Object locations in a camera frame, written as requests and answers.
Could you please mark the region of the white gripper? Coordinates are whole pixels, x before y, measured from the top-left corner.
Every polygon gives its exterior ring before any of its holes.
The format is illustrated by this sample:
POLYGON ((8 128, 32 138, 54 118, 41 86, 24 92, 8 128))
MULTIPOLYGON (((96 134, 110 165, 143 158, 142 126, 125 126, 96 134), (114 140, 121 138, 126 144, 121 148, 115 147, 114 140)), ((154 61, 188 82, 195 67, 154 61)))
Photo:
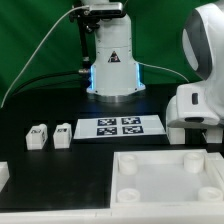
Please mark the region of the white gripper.
POLYGON ((205 82, 177 87, 166 109, 166 125, 170 128, 210 128, 221 125, 221 118, 205 101, 205 82))

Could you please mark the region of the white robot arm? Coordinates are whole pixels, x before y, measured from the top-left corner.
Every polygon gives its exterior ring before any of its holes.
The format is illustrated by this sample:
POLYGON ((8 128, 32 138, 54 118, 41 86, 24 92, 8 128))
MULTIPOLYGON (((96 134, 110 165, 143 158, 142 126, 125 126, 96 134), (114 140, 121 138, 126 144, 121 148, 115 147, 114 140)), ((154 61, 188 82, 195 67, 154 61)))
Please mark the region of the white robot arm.
MULTIPOLYGON (((131 21, 120 2, 81 0, 95 32, 96 60, 87 92, 119 99, 145 89, 132 57, 131 21)), ((167 107, 170 127, 224 126, 224 0, 195 8, 183 32, 185 57, 201 78, 181 85, 167 107)))

